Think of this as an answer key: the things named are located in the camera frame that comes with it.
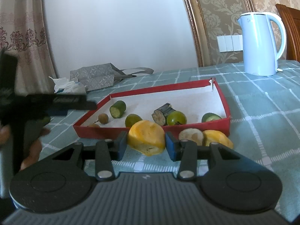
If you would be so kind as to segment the person's hand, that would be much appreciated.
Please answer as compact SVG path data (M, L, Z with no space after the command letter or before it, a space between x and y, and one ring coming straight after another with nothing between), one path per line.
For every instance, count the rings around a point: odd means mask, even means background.
M8 125L1 126L1 147L8 141L10 133L10 127ZM39 160L41 151L42 143L38 138L30 145L28 155L21 163L20 170L22 171L32 164L36 163Z

